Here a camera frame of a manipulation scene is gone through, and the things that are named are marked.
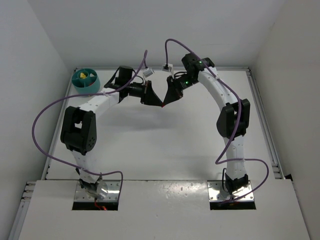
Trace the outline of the small yellow lego plate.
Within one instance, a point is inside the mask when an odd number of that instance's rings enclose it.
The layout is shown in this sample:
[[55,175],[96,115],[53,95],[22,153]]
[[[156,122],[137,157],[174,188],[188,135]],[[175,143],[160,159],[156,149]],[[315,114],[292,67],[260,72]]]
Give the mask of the small yellow lego plate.
[[82,71],[78,74],[79,79],[86,79],[88,77],[88,73],[86,71]]

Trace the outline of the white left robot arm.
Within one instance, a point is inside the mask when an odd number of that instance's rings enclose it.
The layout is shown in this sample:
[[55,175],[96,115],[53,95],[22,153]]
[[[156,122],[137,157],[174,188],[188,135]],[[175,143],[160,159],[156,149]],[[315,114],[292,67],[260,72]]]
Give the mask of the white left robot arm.
[[129,66],[120,66],[99,95],[65,110],[60,140],[76,161],[80,187],[95,199],[102,199],[108,193],[102,174],[98,172],[97,158],[93,151],[98,139],[97,119],[128,96],[139,98],[144,105],[161,107],[163,102],[147,79],[153,74],[152,68],[146,68],[142,73],[143,82],[132,82],[131,78],[136,76],[135,70]]

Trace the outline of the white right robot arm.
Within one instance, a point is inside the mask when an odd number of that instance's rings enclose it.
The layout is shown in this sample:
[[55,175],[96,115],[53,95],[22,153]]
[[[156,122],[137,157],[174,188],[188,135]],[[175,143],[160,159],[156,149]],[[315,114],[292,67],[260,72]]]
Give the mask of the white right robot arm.
[[217,69],[209,58],[197,59],[194,54],[188,53],[181,61],[186,72],[180,77],[167,78],[168,88],[163,103],[168,105],[181,99],[183,91],[197,83],[208,90],[220,110],[216,127],[226,146],[226,150],[222,152],[228,160],[223,172],[223,189],[232,194],[246,187],[249,182],[245,169],[244,135],[249,126],[251,104],[247,99],[236,97],[222,84]]

